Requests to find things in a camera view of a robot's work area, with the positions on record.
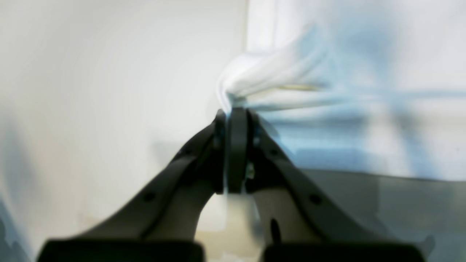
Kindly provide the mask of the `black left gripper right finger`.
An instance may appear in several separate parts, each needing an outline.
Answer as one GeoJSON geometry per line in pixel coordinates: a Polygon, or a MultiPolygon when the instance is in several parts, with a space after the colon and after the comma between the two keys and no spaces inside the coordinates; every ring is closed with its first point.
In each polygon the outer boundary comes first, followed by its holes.
{"type": "Polygon", "coordinates": [[[228,192],[254,197],[266,248],[262,262],[423,262],[420,250],[368,230],[288,159],[255,112],[228,116],[228,192]]]}

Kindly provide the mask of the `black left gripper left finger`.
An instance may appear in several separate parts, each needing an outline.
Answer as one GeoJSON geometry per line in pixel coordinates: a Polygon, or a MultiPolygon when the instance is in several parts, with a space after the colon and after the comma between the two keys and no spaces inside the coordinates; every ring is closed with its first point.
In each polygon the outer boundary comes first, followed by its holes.
{"type": "Polygon", "coordinates": [[[225,128],[219,110],[120,210],[75,237],[48,240],[38,261],[205,261],[194,237],[203,207],[223,192],[225,128]]]}

